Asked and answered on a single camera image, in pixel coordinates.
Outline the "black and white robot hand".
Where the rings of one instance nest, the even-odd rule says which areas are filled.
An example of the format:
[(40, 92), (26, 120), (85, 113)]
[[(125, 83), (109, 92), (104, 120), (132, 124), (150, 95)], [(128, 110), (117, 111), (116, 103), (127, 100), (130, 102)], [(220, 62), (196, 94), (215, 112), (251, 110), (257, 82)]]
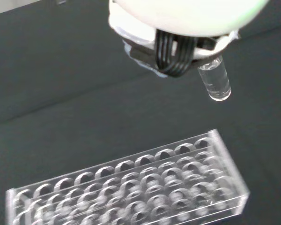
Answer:
[(111, 0), (109, 26), (139, 65), (180, 77), (218, 57), (265, 0)]

